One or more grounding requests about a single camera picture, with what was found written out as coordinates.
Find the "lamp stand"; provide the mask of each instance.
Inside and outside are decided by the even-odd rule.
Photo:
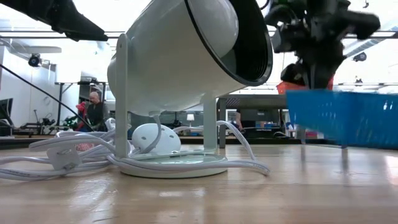
[[[126,34],[121,34],[118,39],[116,47],[116,86],[115,98],[116,98],[116,157],[127,158],[127,75],[128,75],[128,47],[129,41]],[[203,141],[204,151],[192,151],[173,153],[168,155],[154,156],[148,154],[148,159],[140,157],[141,162],[149,162],[153,164],[195,164],[195,163],[214,163],[227,161],[225,156],[216,154],[210,154],[209,152],[215,152],[217,148],[217,128],[216,128],[216,100],[208,100],[204,103],[203,107],[204,114],[204,130],[203,130]],[[225,172],[227,168],[217,169],[203,169],[193,170],[187,172],[176,172],[171,174],[160,174],[157,172],[137,172],[130,169],[120,167],[121,172],[148,178],[159,178],[159,179],[181,179],[181,178],[193,178],[193,177],[204,177],[208,175],[215,175]]]

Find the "lamp head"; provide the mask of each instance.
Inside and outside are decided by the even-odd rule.
[[[141,116],[185,110],[271,74],[271,40],[256,0],[153,0],[126,35],[127,109]],[[112,91],[117,59],[108,67]]]

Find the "lamp base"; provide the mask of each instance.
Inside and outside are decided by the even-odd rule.
[[[225,156],[220,156],[216,154],[193,154],[186,156],[172,156],[172,157],[161,157],[158,159],[146,159],[140,160],[141,162],[148,162],[153,164],[203,164],[207,162],[225,162],[227,158]],[[132,175],[135,177],[145,177],[145,178],[156,178],[156,179],[186,179],[195,177],[205,177],[209,175],[220,174],[227,171],[227,168],[215,168],[215,169],[203,169],[203,170],[193,170],[188,172],[175,172],[169,174],[160,174],[156,172],[142,172],[134,171],[129,169],[123,169],[120,167],[123,174]]]

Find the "black cable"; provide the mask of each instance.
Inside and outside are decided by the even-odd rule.
[[[49,96],[51,99],[57,101],[59,104],[61,104],[62,106],[66,107],[66,109],[70,110],[78,119],[80,119],[87,127],[90,131],[94,131],[93,128],[87,123],[87,121],[85,121],[81,116],[79,116],[76,112],[74,112],[69,106],[65,105],[64,103],[62,103],[61,101],[59,101],[58,99],[56,99],[54,96],[52,96],[50,93],[47,93],[46,91],[42,90],[41,88],[35,86],[34,84],[28,82],[27,80],[25,80],[24,78],[20,77],[18,74],[16,74],[15,72],[11,71],[10,69],[8,69],[7,67],[5,67],[3,64],[0,63],[0,67],[2,67],[5,71],[9,72],[10,74],[14,75],[15,77],[19,78],[21,81],[23,81],[24,83],[30,85],[31,87],[35,88],[36,90],[41,91],[42,93],[46,94],[47,96]]]
[[[267,2],[260,8],[261,10],[264,10],[268,5],[269,5],[269,2],[270,2],[271,0],[267,0]]]

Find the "ceiling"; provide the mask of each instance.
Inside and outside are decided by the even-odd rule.
[[[259,5],[263,5],[266,0],[258,0]],[[147,6],[150,0],[74,0],[77,9],[87,18],[103,28],[110,36],[117,37],[120,32],[127,30],[136,20],[141,11]],[[393,26],[398,26],[398,0],[368,0],[369,6],[364,8],[365,0],[351,0],[350,9],[354,11],[375,13],[380,17],[382,27],[381,30],[389,30]],[[8,42],[15,43],[13,46],[53,46],[60,47],[63,54],[45,54],[43,57],[52,62],[60,62],[65,58],[75,57],[77,60],[85,61],[85,68],[88,73],[106,73],[106,66],[112,55],[112,49],[116,45],[116,39],[110,39],[108,43],[97,43],[80,41],[74,42],[69,39],[58,39],[62,37],[57,33],[53,33],[50,27],[32,20],[31,18],[0,5],[0,35],[3,37],[25,36],[36,37],[31,39],[6,39]],[[12,33],[15,31],[24,31],[23,33]],[[386,33],[377,33],[376,35],[387,35]],[[54,37],[53,39],[38,39],[37,37]],[[395,55],[398,51],[396,40],[385,40],[375,46],[365,50],[368,55],[367,61],[360,63],[346,60],[339,72],[336,74],[335,82],[353,82],[354,73],[367,74],[363,77],[364,82],[373,82],[377,80],[391,80],[391,75],[398,72],[398,63]],[[345,53],[350,50],[357,49],[363,42],[355,39],[345,39],[343,41],[346,46]],[[99,52],[98,47],[103,50],[104,54],[96,54]],[[274,55],[274,71],[269,83],[261,88],[274,86],[273,83],[279,83],[279,74],[282,69],[289,63],[295,62],[296,58],[293,54],[277,54]],[[370,70],[374,73],[380,73],[378,70],[388,69],[380,75],[371,75]]]

